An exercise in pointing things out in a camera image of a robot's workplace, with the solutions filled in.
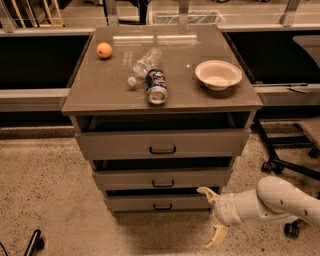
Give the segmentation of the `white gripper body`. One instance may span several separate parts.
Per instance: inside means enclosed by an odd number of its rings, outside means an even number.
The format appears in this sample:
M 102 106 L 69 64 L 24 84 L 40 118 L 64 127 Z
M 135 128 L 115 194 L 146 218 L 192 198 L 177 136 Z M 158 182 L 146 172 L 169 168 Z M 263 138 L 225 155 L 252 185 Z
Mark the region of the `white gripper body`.
M 226 227 L 242 223 L 233 193 L 223 194 L 218 197 L 214 204 L 214 213 L 218 221 Z

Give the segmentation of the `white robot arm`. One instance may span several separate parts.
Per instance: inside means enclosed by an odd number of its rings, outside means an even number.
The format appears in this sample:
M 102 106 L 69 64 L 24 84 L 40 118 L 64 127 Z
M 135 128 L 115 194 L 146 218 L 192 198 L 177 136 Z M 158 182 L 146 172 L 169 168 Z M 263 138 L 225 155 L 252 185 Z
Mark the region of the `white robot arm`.
M 199 187 L 197 192 L 205 195 L 213 206 L 214 235 L 206 249 L 221 244 L 229 227 L 246 220 L 285 222 L 302 219 L 320 227 L 320 200 L 276 176 L 264 177 L 255 189 L 241 193 L 218 195 L 208 187 Z

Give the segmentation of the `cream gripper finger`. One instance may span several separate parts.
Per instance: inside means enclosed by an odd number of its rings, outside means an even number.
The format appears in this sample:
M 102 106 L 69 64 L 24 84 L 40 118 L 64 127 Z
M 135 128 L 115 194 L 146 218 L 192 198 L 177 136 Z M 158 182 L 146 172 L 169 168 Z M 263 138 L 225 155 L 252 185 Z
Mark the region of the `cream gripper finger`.
M 214 224 L 214 235 L 210 241 L 205 245 L 206 249 L 212 249 L 220 245 L 228 233 L 228 228 L 222 224 Z
M 197 192 L 199 194 L 205 195 L 208 202 L 212 205 L 214 205 L 219 199 L 219 195 L 208 187 L 198 187 Z

